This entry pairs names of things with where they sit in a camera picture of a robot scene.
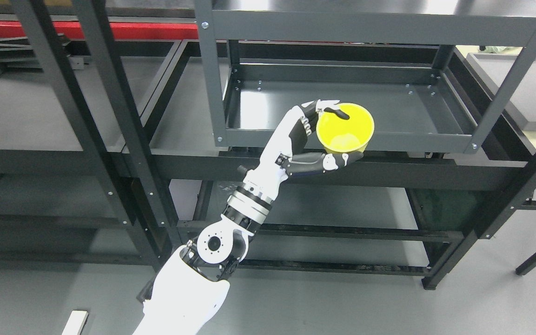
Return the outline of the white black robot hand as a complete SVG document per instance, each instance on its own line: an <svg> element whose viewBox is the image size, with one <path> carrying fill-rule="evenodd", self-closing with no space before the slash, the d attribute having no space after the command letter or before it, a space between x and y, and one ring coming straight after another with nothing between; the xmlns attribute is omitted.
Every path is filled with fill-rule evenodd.
<svg viewBox="0 0 536 335"><path fill-rule="evenodd" d="M259 165L246 172L238 193L271 204L277 198L280 184L289 178L327 174L362 158L365 144L331 153L304 152L308 138L318 133L318 122L323 116L341 121L351 118L338 100L314 100L293 106L272 133Z"/></svg>

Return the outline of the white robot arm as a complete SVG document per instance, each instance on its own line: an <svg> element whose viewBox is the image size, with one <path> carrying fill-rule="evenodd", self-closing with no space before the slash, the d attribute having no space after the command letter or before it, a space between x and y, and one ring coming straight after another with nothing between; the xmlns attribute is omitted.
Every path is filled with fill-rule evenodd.
<svg viewBox="0 0 536 335"><path fill-rule="evenodd" d="M196 335L219 311L280 191L281 180L244 181L228 197L217 222L178 247L143 301L136 335Z"/></svg>

